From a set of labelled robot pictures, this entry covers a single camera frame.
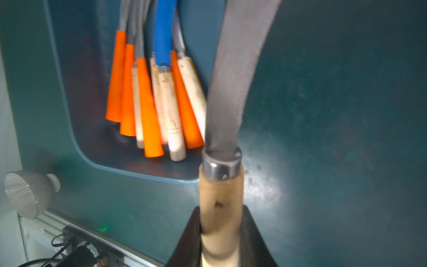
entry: white wall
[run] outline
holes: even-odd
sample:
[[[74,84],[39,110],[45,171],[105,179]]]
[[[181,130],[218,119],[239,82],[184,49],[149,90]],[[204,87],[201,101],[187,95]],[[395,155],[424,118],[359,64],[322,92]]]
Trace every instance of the white wall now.
[[[0,47],[0,267],[17,267],[26,262],[18,215],[7,199],[3,184],[8,172],[21,169]]]

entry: teal panel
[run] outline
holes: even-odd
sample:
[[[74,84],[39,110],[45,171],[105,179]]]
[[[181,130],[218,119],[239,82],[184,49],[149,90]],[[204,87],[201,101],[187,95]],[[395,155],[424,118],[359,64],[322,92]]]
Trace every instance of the teal panel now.
[[[426,265],[426,4],[282,3],[239,137],[245,204],[280,266]],[[41,1],[1,6],[23,167],[58,174],[56,210],[166,262],[197,185],[87,164],[67,127]]]
[[[90,165],[102,170],[156,181],[197,184],[202,148],[187,149],[186,159],[179,163],[170,159],[167,145],[163,146],[163,157],[146,158],[144,151],[137,148],[135,138],[120,135],[120,125],[105,119],[119,3],[46,1],[58,78],[76,149]],[[206,84],[212,72],[224,1],[184,0],[180,6],[182,14],[198,13],[199,23],[204,25],[205,36],[194,30],[193,16],[183,15],[186,46]],[[153,47],[153,20],[151,12],[145,27],[148,59]]]

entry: blue handle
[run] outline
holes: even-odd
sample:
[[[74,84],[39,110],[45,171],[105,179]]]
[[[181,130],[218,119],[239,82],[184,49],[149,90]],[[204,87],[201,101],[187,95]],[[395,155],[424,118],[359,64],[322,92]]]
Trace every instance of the blue handle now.
[[[177,0],[158,0],[154,22],[154,53],[156,65],[170,66],[172,20]]]

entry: saw blade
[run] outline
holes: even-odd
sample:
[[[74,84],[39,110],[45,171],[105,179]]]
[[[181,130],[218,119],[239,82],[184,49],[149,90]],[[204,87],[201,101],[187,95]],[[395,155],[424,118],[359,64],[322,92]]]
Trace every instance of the saw blade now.
[[[206,115],[207,152],[233,158],[258,58],[281,0],[228,0],[216,48]]]

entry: ribbed lamp shade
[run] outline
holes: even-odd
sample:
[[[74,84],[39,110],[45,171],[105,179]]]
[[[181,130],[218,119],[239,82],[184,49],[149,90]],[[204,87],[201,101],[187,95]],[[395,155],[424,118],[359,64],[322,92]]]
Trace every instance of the ribbed lamp shade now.
[[[53,174],[20,170],[4,179],[4,189],[13,208],[24,218],[34,219],[44,212],[61,188]]]

